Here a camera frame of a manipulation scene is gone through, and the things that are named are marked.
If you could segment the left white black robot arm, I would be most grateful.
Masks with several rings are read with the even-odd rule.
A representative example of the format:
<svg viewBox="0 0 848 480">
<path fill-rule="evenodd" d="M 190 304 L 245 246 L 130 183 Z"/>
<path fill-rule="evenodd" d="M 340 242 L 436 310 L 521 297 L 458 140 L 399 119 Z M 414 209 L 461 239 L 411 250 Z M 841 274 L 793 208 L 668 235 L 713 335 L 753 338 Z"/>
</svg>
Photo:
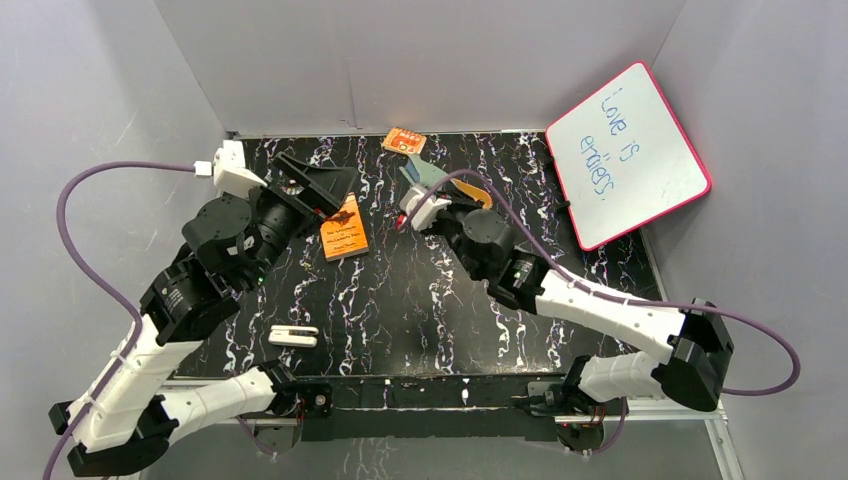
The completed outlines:
<svg viewBox="0 0 848 480">
<path fill-rule="evenodd" d="M 188 172 L 211 178 L 220 194 L 186 223 L 184 243 L 138 304 L 132 326 L 108 364 L 76 400 L 53 405 L 56 454 L 77 477 L 140 472 L 178 440 L 245 414 L 326 417 L 331 386 L 300 380 L 280 361 L 200 388 L 162 387 L 183 360 L 240 310 L 238 296 L 259 288 L 291 240 L 316 232 L 338 213 L 358 173 L 319 167 L 281 153 L 275 168 L 295 194 L 233 161 L 198 161 Z"/>
</svg>

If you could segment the mint green card holder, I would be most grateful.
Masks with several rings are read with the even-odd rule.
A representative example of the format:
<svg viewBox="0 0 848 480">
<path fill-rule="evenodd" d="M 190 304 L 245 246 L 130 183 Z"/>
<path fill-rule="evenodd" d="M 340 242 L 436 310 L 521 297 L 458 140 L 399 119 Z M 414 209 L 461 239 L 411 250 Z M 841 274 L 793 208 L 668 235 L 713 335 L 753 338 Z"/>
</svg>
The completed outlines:
<svg viewBox="0 0 848 480">
<path fill-rule="evenodd" d="M 419 154 L 408 155 L 406 163 L 400 167 L 400 172 L 409 184 L 408 191 L 416 184 L 429 189 L 448 175 L 443 169 L 424 161 Z"/>
</svg>

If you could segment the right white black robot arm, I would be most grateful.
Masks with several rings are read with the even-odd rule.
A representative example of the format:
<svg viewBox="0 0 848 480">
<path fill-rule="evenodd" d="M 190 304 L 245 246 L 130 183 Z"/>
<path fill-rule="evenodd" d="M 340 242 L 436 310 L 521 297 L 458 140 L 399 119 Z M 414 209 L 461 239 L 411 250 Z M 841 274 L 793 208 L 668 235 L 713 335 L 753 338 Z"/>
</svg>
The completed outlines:
<svg viewBox="0 0 848 480">
<path fill-rule="evenodd" d="M 413 185 L 401 201 L 413 230 L 443 236 L 469 277 L 512 310 L 562 319 L 614 337 L 631 354 L 574 361 L 559 398 L 577 414 L 619 397 L 667 398 L 691 410 L 717 409 L 734 345 L 709 302 L 687 308 L 647 300 L 556 270 L 516 245 L 497 212 Z"/>
</svg>

